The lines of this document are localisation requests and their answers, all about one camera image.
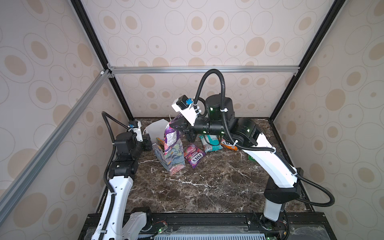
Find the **orange multicolour Fox's candy packet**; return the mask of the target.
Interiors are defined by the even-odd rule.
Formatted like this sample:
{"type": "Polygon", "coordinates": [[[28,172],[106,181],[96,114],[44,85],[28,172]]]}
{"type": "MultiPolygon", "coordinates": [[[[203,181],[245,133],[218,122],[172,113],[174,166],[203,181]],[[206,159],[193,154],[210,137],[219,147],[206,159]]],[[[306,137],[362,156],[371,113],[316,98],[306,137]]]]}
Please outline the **orange multicolour Fox's candy packet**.
{"type": "Polygon", "coordinates": [[[160,138],[156,138],[156,140],[157,140],[158,145],[161,146],[162,148],[164,148],[165,141],[163,139],[160,139],[160,138]]]}

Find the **purple snack packet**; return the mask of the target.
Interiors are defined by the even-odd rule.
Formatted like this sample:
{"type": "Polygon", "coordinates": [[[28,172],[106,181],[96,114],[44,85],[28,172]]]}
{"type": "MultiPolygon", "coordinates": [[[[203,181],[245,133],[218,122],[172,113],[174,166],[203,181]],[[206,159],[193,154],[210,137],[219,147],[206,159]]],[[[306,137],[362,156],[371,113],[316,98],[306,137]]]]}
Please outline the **purple snack packet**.
{"type": "Polygon", "coordinates": [[[173,118],[168,124],[165,129],[164,133],[164,150],[165,152],[168,152],[177,142],[178,139],[180,139],[180,133],[174,129],[171,124],[174,124],[177,120],[179,120],[182,117],[182,114],[178,114],[175,118],[173,118]]]}

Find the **colourful painted paper bag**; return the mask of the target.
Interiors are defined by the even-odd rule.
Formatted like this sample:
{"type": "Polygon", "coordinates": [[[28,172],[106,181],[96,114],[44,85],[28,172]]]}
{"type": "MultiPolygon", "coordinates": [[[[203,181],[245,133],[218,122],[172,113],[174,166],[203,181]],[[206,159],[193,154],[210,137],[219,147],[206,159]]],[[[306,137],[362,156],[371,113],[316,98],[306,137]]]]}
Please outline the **colourful painted paper bag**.
{"type": "Polygon", "coordinates": [[[161,165],[170,175],[174,175],[186,165],[181,134],[180,139],[177,140],[176,144],[168,152],[165,152],[164,148],[159,146],[156,140],[156,138],[165,139],[164,133],[168,123],[164,119],[158,120],[147,126],[145,133],[150,135],[153,150],[161,165]]]}

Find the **pink Fox's candy packet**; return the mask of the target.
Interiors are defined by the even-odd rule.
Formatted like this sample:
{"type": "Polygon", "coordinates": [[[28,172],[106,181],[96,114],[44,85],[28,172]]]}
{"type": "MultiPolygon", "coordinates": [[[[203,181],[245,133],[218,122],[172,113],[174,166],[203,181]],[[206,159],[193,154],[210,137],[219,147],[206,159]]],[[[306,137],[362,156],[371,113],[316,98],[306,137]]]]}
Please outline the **pink Fox's candy packet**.
{"type": "Polygon", "coordinates": [[[184,157],[194,169],[206,153],[195,144],[188,145],[184,150],[184,157]]]}

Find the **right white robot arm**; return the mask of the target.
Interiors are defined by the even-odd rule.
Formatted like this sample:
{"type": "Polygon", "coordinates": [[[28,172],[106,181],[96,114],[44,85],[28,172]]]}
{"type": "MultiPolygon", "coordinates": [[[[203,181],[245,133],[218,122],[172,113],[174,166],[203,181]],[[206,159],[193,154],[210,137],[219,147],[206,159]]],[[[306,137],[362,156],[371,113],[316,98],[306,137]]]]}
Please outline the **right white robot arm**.
{"type": "Polygon", "coordinates": [[[201,110],[193,99],[185,95],[179,97],[172,104],[178,116],[170,126],[185,134],[190,142],[194,142],[197,135],[222,137],[225,144],[243,150],[256,160],[270,176],[264,191],[264,218],[276,222],[285,203],[300,197],[299,172],[278,155],[254,121],[235,117],[231,98],[224,98],[225,108],[222,111],[222,99],[220,94],[208,97],[204,105],[207,116],[201,117],[201,110]]]}

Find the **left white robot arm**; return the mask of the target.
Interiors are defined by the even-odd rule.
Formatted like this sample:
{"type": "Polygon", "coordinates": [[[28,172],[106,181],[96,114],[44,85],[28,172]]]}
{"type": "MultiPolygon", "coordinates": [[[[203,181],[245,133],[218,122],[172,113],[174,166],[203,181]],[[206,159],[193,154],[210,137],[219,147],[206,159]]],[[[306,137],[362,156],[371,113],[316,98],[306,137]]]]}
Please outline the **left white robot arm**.
{"type": "Polygon", "coordinates": [[[136,240],[141,231],[152,227],[151,210],[135,208],[126,223],[124,216],[129,193],[133,187],[139,158],[152,149],[150,135],[129,131],[113,139],[112,161],[106,168],[104,182],[108,195],[92,240],[136,240]]]}

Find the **teal snack packet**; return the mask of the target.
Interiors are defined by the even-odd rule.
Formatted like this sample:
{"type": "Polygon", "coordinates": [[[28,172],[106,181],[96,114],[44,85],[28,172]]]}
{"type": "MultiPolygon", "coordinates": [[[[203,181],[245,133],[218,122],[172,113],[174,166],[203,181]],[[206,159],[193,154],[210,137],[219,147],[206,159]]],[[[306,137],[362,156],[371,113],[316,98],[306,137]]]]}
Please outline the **teal snack packet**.
{"type": "Polygon", "coordinates": [[[220,139],[215,135],[201,135],[200,139],[206,153],[223,149],[223,146],[220,143],[220,139]]]}

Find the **orange red Fox's candy packet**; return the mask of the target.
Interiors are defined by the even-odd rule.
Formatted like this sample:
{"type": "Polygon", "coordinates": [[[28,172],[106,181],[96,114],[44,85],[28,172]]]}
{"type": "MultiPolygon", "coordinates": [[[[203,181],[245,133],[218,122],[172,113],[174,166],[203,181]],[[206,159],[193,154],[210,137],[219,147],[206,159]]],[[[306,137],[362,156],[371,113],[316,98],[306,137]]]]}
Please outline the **orange red Fox's candy packet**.
{"type": "Polygon", "coordinates": [[[221,140],[221,145],[224,148],[227,148],[229,150],[238,151],[238,147],[236,147],[234,144],[227,143],[224,139],[221,140]]]}

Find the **green snack packet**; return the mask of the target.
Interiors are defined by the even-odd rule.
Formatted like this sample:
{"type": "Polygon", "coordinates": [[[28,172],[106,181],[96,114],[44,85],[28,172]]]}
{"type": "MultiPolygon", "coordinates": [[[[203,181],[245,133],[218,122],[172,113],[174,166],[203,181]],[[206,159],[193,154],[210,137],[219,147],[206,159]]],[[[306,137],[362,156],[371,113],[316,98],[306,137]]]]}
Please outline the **green snack packet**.
{"type": "Polygon", "coordinates": [[[250,161],[252,161],[252,162],[256,162],[256,160],[255,160],[252,156],[250,156],[250,155],[248,155],[248,159],[249,159],[250,161]]]}

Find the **aluminium horizontal back rail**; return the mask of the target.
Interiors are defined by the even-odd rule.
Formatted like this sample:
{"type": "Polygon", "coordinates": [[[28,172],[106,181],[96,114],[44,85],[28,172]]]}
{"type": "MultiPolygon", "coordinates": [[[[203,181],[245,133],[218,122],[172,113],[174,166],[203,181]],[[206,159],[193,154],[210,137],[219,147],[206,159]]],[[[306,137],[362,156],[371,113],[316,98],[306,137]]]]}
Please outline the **aluminium horizontal back rail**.
{"type": "Polygon", "coordinates": [[[299,66],[218,66],[218,67],[111,67],[113,74],[204,74],[210,69],[222,73],[297,73],[299,66]]]}

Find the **aluminium left side rail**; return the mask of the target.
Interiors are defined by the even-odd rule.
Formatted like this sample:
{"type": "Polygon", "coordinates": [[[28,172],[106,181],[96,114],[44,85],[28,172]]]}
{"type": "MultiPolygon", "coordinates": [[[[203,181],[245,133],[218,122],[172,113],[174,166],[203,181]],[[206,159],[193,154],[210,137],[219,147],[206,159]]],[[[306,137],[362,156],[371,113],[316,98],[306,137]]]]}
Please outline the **aluminium left side rail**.
{"type": "Polygon", "coordinates": [[[97,91],[111,75],[111,70],[103,70],[93,81],[87,91],[77,101],[74,107],[65,116],[59,126],[52,132],[50,137],[39,148],[31,161],[10,185],[1,198],[1,225],[8,218],[12,210],[18,204],[22,196],[36,179],[55,150],[59,147],[68,132],[74,126],[78,118],[94,98],[97,91]]]}

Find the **black vertical frame post right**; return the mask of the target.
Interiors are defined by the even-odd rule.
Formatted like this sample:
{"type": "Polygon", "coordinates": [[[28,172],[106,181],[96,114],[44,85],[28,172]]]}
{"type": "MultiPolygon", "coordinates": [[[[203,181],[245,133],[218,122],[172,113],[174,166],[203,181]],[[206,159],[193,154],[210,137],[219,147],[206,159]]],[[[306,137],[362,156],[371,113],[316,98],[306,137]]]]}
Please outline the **black vertical frame post right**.
{"type": "Polygon", "coordinates": [[[288,86],[286,87],[285,91],[283,92],[283,95],[281,96],[280,100],[278,101],[277,106],[275,107],[274,111],[272,112],[271,116],[269,117],[269,120],[273,122],[279,113],[281,112],[284,104],[286,103],[288,97],[291,95],[292,91],[294,90],[295,86],[297,85],[297,82],[300,80],[302,74],[306,70],[308,64],[310,63],[311,59],[315,55],[316,51],[318,50],[319,46],[321,45],[322,41],[326,37],[327,33],[329,32],[332,24],[336,20],[338,14],[342,10],[343,6],[347,3],[346,0],[336,0],[333,2],[333,4],[330,7],[330,10],[326,14],[324,20],[321,22],[321,25],[318,29],[318,31],[315,34],[314,39],[312,40],[311,44],[309,45],[309,48],[307,49],[303,59],[301,60],[299,64],[299,70],[296,74],[293,75],[291,80],[289,81],[288,86]]]}

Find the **black vertical frame post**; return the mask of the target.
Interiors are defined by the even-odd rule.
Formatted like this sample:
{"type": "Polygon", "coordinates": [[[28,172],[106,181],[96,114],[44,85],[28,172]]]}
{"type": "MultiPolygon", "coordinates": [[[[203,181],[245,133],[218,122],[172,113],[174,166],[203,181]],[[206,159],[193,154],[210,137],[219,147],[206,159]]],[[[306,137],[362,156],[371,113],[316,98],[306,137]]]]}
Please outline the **black vertical frame post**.
{"type": "MultiPolygon", "coordinates": [[[[103,50],[103,47],[99,41],[99,38],[97,37],[97,34],[92,26],[92,23],[86,13],[86,10],[85,10],[85,7],[83,5],[83,3],[81,1],[78,1],[78,0],[70,0],[71,2],[71,5],[73,6],[82,26],[83,26],[83,29],[85,31],[85,33],[87,34],[87,37],[88,39],[90,40],[90,43],[97,55],[97,58],[99,59],[102,67],[104,70],[112,70],[110,64],[109,64],[109,61],[105,55],[105,52],[103,50]]],[[[109,77],[109,81],[110,81],[110,84],[127,116],[127,118],[132,121],[134,120],[134,116],[128,106],[128,103],[123,95],[123,91],[116,79],[116,77],[111,74],[111,77],[109,77]]]]}
{"type": "Polygon", "coordinates": [[[285,91],[283,92],[283,95],[281,96],[280,100],[278,101],[277,106],[275,107],[274,111],[272,112],[271,116],[269,117],[269,120],[273,122],[279,113],[281,112],[284,104],[286,103],[288,97],[291,95],[292,91],[294,90],[295,86],[297,85],[297,82],[300,80],[302,74],[306,70],[308,64],[310,63],[311,59],[315,55],[316,51],[318,50],[319,46],[321,45],[322,41],[326,37],[327,33],[329,32],[332,24],[336,20],[338,14],[342,10],[343,6],[347,3],[346,0],[336,0],[333,2],[333,4],[330,7],[330,10],[326,14],[324,20],[321,22],[321,25],[318,29],[318,31],[315,34],[314,39],[312,40],[311,44],[309,45],[309,48],[307,49],[303,59],[301,60],[299,64],[299,70],[296,74],[293,75],[291,80],[289,81],[288,86],[286,87],[285,91]]]}

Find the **black vertical frame post left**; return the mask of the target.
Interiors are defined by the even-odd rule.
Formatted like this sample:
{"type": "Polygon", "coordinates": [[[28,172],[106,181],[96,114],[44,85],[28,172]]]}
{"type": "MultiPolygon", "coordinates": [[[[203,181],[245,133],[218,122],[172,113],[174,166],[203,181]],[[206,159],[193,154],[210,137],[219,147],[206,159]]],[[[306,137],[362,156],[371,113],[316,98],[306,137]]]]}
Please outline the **black vertical frame post left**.
{"type": "MultiPolygon", "coordinates": [[[[109,61],[105,55],[105,52],[103,50],[103,47],[99,41],[99,38],[97,37],[97,34],[92,26],[92,23],[86,13],[86,10],[85,10],[85,7],[83,5],[83,3],[81,1],[78,1],[78,0],[70,0],[71,2],[71,5],[73,6],[82,26],[83,26],[83,29],[85,31],[85,33],[87,34],[87,37],[88,39],[90,40],[90,43],[97,55],[97,58],[99,59],[102,67],[104,70],[112,70],[110,64],[109,64],[109,61]]],[[[116,77],[111,74],[111,77],[109,77],[109,81],[110,81],[110,84],[127,116],[127,118],[132,121],[134,120],[134,116],[128,106],[128,103],[123,95],[123,91],[116,79],[116,77]]]]}

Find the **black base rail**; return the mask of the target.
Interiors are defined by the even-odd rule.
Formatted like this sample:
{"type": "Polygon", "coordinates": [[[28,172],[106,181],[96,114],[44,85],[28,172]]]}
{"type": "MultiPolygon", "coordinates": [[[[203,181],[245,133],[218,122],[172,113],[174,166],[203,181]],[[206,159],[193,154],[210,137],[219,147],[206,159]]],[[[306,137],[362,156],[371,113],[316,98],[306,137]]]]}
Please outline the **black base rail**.
{"type": "Polygon", "coordinates": [[[260,213],[153,214],[154,226],[139,240],[334,240],[324,213],[281,213],[271,230],[260,213]]]}

